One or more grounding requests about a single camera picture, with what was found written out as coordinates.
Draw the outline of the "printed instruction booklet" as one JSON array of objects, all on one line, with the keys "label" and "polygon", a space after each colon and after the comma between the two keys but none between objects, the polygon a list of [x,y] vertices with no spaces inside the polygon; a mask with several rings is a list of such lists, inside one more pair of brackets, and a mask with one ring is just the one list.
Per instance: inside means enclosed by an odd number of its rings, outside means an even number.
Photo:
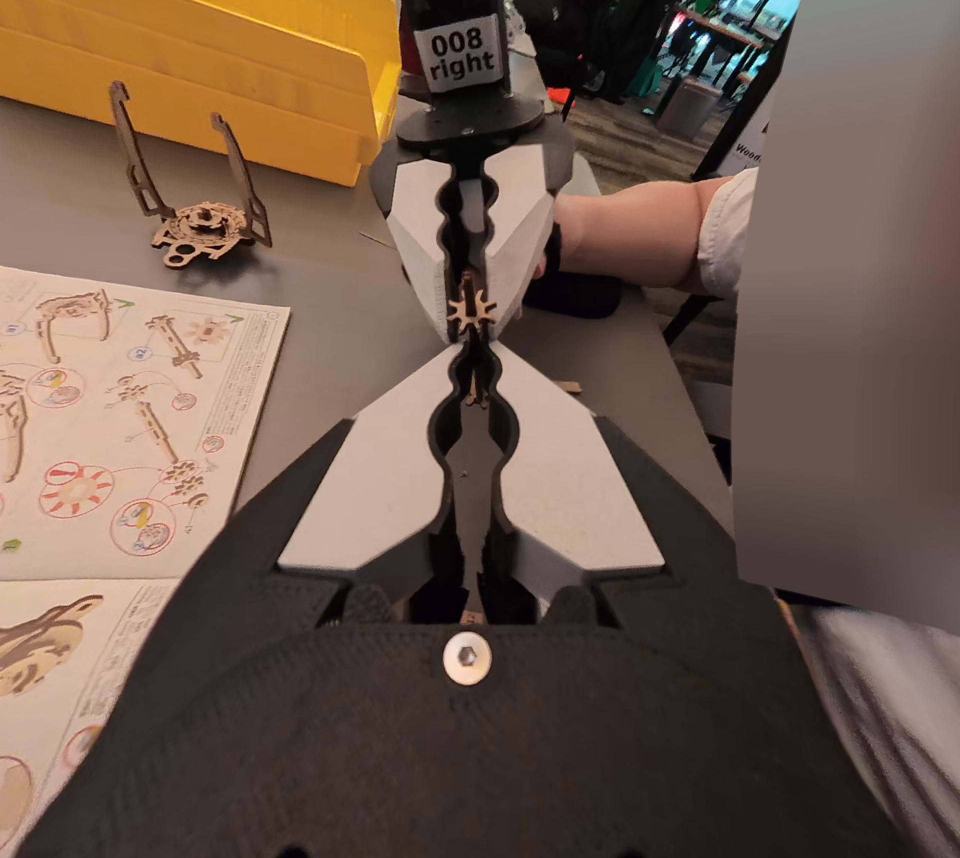
[{"label": "printed instruction booklet", "polygon": [[234,509],[290,309],[2,268],[1,847]]}]

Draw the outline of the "person's right forearm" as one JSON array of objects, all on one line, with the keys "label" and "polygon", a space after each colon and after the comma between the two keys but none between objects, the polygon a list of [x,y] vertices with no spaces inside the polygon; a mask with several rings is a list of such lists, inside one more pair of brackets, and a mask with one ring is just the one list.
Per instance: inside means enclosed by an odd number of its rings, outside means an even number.
[{"label": "person's right forearm", "polygon": [[738,302],[759,174],[746,168],[730,177],[665,183],[661,214],[671,216],[669,242],[678,246],[667,288]]}]

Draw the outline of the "small wooden gear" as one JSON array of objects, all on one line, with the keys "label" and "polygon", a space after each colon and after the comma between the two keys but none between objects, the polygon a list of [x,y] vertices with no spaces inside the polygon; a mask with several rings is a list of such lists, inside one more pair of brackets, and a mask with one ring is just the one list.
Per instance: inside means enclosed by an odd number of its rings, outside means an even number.
[{"label": "small wooden gear", "polygon": [[498,303],[486,300],[482,288],[475,292],[473,299],[450,299],[447,305],[449,314],[446,320],[454,326],[458,336],[465,334],[470,328],[479,330],[482,325],[495,324],[497,321],[494,312],[497,311]]}]

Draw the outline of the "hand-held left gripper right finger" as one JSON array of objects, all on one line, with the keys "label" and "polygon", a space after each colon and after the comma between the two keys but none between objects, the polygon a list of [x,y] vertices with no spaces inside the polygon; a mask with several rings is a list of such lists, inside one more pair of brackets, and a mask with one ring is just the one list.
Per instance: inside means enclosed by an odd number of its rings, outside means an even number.
[{"label": "hand-held left gripper right finger", "polygon": [[494,342],[494,470],[478,588],[487,619],[536,619],[563,588],[661,574],[666,560],[596,417]]}]

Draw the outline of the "white sign board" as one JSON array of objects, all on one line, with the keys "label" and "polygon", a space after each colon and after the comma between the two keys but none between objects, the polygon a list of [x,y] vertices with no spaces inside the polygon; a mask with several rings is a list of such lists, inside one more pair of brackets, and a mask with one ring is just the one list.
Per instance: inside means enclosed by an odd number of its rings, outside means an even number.
[{"label": "white sign board", "polygon": [[769,127],[770,113],[759,111],[744,125],[724,157],[706,172],[709,178],[728,178],[750,168],[758,168]]}]

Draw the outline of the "person's right hand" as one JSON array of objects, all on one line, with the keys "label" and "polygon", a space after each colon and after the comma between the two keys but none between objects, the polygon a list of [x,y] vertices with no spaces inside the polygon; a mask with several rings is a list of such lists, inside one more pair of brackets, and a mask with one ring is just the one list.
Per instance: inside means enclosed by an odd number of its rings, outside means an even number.
[{"label": "person's right hand", "polygon": [[665,182],[610,195],[559,193],[554,215],[559,266],[576,274],[618,272],[632,284],[672,286],[671,252],[665,249],[671,237],[661,232],[678,201]]}]

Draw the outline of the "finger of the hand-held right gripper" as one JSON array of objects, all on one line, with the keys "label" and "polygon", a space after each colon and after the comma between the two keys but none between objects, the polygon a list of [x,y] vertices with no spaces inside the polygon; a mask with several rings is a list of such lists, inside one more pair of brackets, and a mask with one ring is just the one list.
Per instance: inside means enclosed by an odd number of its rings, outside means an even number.
[{"label": "finger of the hand-held right gripper", "polygon": [[441,242],[448,217],[439,194],[453,177],[450,164],[419,159],[397,166],[389,229],[417,301],[440,339],[458,346],[449,321],[450,254]]},{"label": "finger of the hand-held right gripper", "polygon": [[547,190],[545,148],[512,145],[486,158],[482,178],[495,187],[485,203],[480,177],[460,180],[461,223],[468,267],[486,302],[493,302],[488,338],[497,340],[520,311],[554,224],[554,195]]}]

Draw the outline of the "background desk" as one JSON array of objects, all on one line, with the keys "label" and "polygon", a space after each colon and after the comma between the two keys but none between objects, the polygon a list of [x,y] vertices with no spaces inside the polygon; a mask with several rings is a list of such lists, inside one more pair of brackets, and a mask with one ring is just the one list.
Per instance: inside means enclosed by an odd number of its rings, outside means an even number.
[{"label": "background desk", "polygon": [[779,41],[781,33],[763,27],[745,28],[690,7],[678,10],[669,27],[669,51],[690,75],[703,79],[714,65],[711,83],[733,92],[739,75],[750,73]]}]

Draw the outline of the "grey waste bin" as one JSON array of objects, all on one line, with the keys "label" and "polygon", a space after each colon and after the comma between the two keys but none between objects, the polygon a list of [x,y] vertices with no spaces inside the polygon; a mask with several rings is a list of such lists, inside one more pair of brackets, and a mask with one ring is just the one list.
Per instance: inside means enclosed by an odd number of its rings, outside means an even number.
[{"label": "grey waste bin", "polygon": [[716,110],[722,90],[697,76],[674,78],[654,111],[654,127],[666,134],[692,141]]}]

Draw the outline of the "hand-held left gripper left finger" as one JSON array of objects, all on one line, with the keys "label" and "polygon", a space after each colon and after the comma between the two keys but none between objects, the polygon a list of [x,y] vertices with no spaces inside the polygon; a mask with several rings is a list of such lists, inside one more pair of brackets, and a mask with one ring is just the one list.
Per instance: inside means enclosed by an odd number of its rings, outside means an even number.
[{"label": "hand-held left gripper left finger", "polygon": [[380,588],[414,622],[459,622],[469,592],[448,456],[470,388],[453,344],[363,408],[280,554],[280,570]]}]

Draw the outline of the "wooden model base with arms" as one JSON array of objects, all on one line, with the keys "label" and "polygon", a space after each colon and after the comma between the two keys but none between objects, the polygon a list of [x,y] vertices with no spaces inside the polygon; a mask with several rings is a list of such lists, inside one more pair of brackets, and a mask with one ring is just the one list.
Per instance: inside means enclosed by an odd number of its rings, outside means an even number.
[{"label": "wooden model base with arms", "polygon": [[230,124],[217,112],[210,116],[212,128],[221,134],[231,174],[242,196],[242,206],[222,202],[200,202],[175,209],[163,200],[151,178],[127,111],[126,85],[115,80],[109,85],[109,100],[118,139],[126,159],[126,181],[147,218],[159,226],[151,239],[155,249],[166,249],[163,263],[182,269],[198,257],[216,261],[240,245],[273,245],[267,210],[257,195],[248,164]]}]

